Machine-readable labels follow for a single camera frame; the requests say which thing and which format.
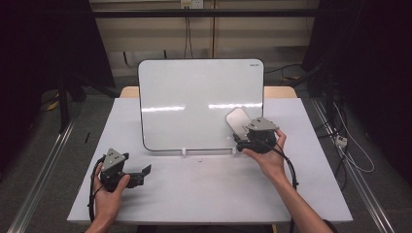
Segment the person's left hand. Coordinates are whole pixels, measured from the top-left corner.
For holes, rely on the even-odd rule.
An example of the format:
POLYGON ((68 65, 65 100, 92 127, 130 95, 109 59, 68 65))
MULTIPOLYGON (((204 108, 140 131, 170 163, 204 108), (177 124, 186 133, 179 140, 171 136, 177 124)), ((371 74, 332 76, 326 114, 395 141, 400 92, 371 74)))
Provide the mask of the person's left hand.
POLYGON ((99 227, 111 225, 115 221, 120 211, 122 193, 130 180, 129 175, 124 175, 113 192, 107 191, 99 179, 102 166, 103 163, 100 162, 93 180, 93 194, 95 197, 95 219, 93 224, 97 224, 99 227))

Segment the white whiteboard with black rim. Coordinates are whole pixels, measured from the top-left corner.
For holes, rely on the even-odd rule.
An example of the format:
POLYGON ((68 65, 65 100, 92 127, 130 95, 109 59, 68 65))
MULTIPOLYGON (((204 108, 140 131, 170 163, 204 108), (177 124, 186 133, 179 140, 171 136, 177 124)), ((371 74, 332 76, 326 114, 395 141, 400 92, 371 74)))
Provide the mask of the white whiteboard with black rim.
POLYGON ((144 60, 138 66, 147 150, 230 150, 226 116, 263 115, 263 62, 249 59, 144 60))

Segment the white wall outlet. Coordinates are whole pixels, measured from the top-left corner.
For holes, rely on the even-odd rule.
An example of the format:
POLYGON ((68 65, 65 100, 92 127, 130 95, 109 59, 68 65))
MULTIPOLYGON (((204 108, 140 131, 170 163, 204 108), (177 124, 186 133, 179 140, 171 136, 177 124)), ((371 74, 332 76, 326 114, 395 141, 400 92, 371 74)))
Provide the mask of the white wall outlet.
POLYGON ((200 10, 204 8, 203 0, 180 0, 182 9, 200 10))

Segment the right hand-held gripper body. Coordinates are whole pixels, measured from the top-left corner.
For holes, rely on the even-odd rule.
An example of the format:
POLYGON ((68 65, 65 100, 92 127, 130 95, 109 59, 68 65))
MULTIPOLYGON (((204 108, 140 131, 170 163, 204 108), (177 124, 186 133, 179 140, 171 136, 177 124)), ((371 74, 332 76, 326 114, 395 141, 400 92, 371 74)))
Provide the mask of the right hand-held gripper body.
POLYGON ((279 129, 279 126, 264 117, 258 117, 253 119, 247 126, 249 133, 247 137, 250 143, 246 146, 238 146, 238 151, 243 149, 253 150, 257 153, 267 153, 271 151, 277 142, 275 131, 279 129))

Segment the black metal stand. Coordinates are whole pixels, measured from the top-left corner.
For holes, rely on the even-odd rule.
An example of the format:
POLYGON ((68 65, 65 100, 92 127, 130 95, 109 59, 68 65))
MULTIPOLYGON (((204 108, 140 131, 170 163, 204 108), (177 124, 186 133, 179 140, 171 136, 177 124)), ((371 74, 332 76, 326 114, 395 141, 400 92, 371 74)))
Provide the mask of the black metal stand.
POLYGON ((90 78, 80 74, 61 74, 57 79, 58 103, 60 108, 60 133, 68 127, 71 119, 67 95, 70 95, 74 102, 84 102, 86 100, 84 86, 90 86, 91 88, 111 98, 118 98, 120 96, 120 92, 115 90, 113 87, 106 87, 102 84, 98 84, 90 78))

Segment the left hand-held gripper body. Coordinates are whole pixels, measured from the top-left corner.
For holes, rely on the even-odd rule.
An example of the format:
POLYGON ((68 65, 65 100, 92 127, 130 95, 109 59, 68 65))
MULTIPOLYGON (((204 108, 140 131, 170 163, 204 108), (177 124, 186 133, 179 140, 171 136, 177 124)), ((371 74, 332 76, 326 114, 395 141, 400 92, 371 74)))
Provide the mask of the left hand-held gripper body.
MULTIPOLYGON (((114 149, 109 149, 104 156, 103 166, 100 172, 100 181, 109 192, 114 192, 118 187, 121 178, 125 175, 123 166, 126 160, 122 158, 123 153, 114 149)), ((130 173, 130 180, 127 188, 134 188, 144 184, 144 178, 139 173, 130 173)))

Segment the wooden table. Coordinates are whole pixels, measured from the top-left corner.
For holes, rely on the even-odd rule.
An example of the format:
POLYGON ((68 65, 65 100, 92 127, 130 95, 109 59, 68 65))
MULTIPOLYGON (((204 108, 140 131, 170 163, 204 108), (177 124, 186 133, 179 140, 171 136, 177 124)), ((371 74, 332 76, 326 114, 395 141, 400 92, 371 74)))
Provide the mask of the wooden table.
MULTIPOLYGON (((296 98, 297 95, 294 89, 290 86, 266 86, 264 88, 265 98, 296 98)), ((139 87, 138 86, 127 86, 121 93, 120 98, 138 98, 139 97, 139 87)))

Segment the person's right hand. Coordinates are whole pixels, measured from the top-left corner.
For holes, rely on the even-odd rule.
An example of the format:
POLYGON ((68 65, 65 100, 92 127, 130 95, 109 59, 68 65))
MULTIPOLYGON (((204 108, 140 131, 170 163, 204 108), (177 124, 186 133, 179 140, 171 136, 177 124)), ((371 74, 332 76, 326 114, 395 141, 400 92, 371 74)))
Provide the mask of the person's right hand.
POLYGON ((262 173, 266 178, 274 184, 285 182, 288 180, 285 173, 284 158, 282 156, 283 147, 286 142, 286 134, 278 129, 276 130, 278 137, 274 150, 267 153, 257 153, 253 150, 243 149, 242 152, 250 156, 259 165, 262 173))

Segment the white whiteboard eraser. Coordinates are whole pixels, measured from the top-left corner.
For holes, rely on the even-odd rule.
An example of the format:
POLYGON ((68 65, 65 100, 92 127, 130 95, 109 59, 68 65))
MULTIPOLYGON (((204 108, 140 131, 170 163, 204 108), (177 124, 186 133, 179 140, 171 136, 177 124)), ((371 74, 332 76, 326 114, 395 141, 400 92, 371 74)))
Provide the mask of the white whiteboard eraser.
POLYGON ((251 120, 242 108, 236 108, 226 116, 226 122, 234 133, 240 135, 244 134, 242 126, 248 126, 251 120))

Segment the aluminium floor rail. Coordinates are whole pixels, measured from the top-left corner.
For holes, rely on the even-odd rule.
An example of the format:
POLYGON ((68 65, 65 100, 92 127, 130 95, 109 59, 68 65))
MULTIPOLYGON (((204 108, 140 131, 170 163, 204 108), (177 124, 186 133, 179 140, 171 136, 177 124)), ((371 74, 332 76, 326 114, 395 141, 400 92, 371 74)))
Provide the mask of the aluminium floor rail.
POLYGON ((364 151, 364 149, 355 142, 356 146, 364 153, 366 158, 372 164, 371 169, 363 169, 356 162, 355 159, 350 155, 348 151, 348 146, 342 147, 338 144, 338 139, 341 135, 338 133, 337 129, 332 125, 331 121, 326 117, 326 107, 320 100, 313 100, 313 105, 317 110, 320 119, 323 122, 324 128, 329 134, 329 138, 334 144, 339 154, 339 168, 345 168, 346 174, 352 179, 360 198, 363 201, 365 207, 367 208, 370 216, 372 217, 375 225, 377 226, 380 233, 395 233, 390 220, 384 211, 383 207, 379 203, 372 189, 369 187, 363 174, 371 173, 375 165, 370 159, 369 155, 364 151))
POLYGON ((57 164, 58 159, 72 133, 74 125, 75 120, 72 118, 68 121, 63 130, 58 133, 40 173, 37 175, 34 184, 31 186, 28 194, 18 209, 7 233, 25 233, 28 223, 38 206, 49 179, 52 176, 54 167, 57 164))

